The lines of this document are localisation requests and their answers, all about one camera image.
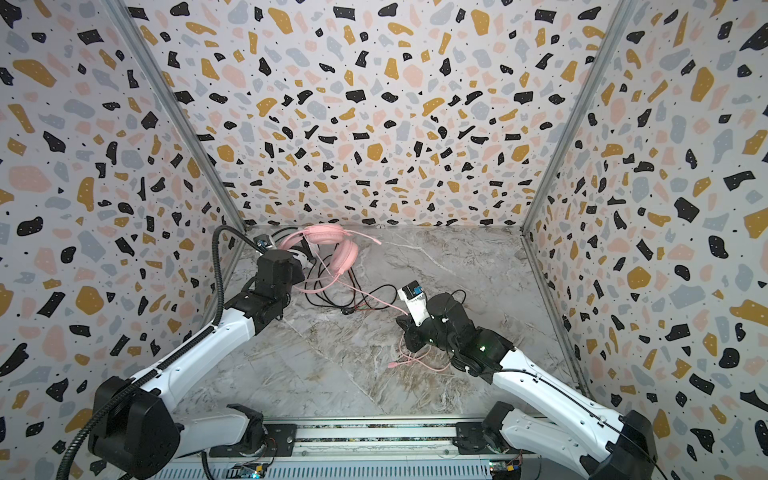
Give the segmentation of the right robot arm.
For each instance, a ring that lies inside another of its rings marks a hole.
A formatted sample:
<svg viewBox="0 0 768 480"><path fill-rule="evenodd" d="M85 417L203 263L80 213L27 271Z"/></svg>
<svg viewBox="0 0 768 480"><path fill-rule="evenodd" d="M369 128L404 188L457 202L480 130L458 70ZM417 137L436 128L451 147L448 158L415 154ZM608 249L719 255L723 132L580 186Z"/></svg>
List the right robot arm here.
<svg viewBox="0 0 768 480"><path fill-rule="evenodd" d="M401 288L396 322L412 353L445 352L457 371L481 378L543 414L533 418L498 402L481 424L488 448L541 455L584 479L650 479L658 473L651 422L580 394L535 364L512 341L479 327L450 293L429 297L417 282Z"/></svg>

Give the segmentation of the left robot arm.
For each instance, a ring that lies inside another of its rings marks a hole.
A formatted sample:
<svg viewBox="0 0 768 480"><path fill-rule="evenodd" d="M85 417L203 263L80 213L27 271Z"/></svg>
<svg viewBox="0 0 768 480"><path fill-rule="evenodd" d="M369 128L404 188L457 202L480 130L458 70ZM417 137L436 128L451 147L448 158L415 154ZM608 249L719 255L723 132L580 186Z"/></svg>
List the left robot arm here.
<svg viewBox="0 0 768 480"><path fill-rule="evenodd" d="M135 378L105 381L95 397L89 452L137 479L212 448L228 447L240 455L263 452L267 430L262 414L252 408L231 403L218 414L187 419L173 412L222 359L282 318L308 264L296 250L267 251L257 260L255 276L226 303L219 322L209 323Z"/></svg>

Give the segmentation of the pink headphones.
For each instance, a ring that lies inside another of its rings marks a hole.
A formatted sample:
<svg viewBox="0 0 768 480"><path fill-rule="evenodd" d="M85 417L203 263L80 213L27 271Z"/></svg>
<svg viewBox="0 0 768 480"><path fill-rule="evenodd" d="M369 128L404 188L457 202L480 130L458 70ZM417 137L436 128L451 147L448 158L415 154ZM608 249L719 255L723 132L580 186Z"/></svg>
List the pink headphones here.
<svg viewBox="0 0 768 480"><path fill-rule="evenodd" d="M355 236L366 238L380 245L381 242L365 233L348 230L338 224L312 225L292 234L289 234L279 244L282 250L290 250L295 245L305 240L310 246L335 246L327 271L334 279L340 279L354 265L359 247L353 240Z"/></svg>

